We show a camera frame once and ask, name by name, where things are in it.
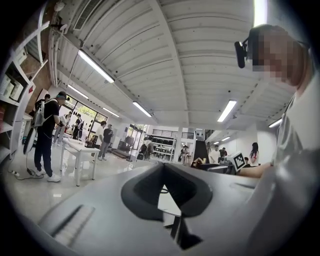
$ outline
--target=white sneakers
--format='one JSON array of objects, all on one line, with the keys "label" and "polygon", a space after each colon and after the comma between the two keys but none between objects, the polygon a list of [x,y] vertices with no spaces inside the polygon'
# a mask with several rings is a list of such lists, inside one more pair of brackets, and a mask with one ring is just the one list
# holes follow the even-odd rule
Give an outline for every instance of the white sneakers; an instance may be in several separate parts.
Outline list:
[{"label": "white sneakers", "polygon": [[56,175],[52,173],[51,177],[48,177],[47,181],[48,182],[59,182],[61,180],[61,177],[59,175]]},{"label": "white sneakers", "polygon": [[41,175],[47,174],[45,170],[41,170],[41,171],[35,170],[34,172],[35,172],[35,175],[37,175],[38,177]]}]

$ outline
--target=backpack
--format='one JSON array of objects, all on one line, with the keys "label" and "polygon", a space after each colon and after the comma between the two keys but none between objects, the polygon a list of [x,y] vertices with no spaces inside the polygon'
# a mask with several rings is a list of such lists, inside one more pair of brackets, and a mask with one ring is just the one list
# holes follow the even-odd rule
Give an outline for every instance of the backpack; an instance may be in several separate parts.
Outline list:
[{"label": "backpack", "polygon": [[33,128],[37,128],[40,127],[44,124],[45,121],[47,121],[51,116],[48,116],[47,118],[45,118],[45,104],[47,104],[48,102],[51,101],[56,101],[56,99],[49,99],[46,103],[44,101],[41,102],[41,105],[39,106],[39,108],[35,111],[33,119],[31,121],[31,127]]}]

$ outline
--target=air vent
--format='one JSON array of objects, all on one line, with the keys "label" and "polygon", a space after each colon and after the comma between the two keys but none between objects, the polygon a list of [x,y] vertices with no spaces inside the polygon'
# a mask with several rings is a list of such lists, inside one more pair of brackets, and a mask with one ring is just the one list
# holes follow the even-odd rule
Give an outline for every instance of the air vent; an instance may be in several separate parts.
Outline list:
[{"label": "air vent", "polygon": [[75,25],[74,30],[82,30],[84,25],[86,24],[87,20],[89,19],[90,15],[94,12],[96,7],[102,2],[102,0],[90,0],[83,8],[82,12],[80,13]]}]

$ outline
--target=white table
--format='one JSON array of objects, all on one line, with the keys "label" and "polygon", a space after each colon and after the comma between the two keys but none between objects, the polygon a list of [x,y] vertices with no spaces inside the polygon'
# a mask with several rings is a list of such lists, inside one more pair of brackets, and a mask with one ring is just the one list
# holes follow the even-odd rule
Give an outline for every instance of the white table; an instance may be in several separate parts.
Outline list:
[{"label": "white table", "polygon": [[75,167],[74,167],[74,174],[76,178],[76,186],[80,186],[80,175],[79,175],[79,168],[81,163],[81,158],[84,154],[94,154],[94,164],[93,164],[93,171],[92,171],[92,179],[95,179],[95,172],[96,172],[96,164],[98,153],[100,149],[98,148],[89,148],[85,147],[85,144],[79,140],[75,140],[72,138],[63,138],[62,139],[62,149],[61,149],[61,159],[60,159],[60,171],[62,171],[63,161],[64,161],[64,152],[65,150],[69,151],[75,158]]}]

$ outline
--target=black hair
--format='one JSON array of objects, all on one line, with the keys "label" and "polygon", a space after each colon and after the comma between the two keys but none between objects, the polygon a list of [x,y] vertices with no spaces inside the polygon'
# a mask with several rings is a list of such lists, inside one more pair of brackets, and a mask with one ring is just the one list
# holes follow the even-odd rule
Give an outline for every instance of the black hair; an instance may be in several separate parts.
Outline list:
[{"label": "black hair", "polygon": [[252,158],[253,156],[256,156],[258,152],[259,152],[258,143],[257,142],[252,143],[252,150],[250,153],[250,157]]}]

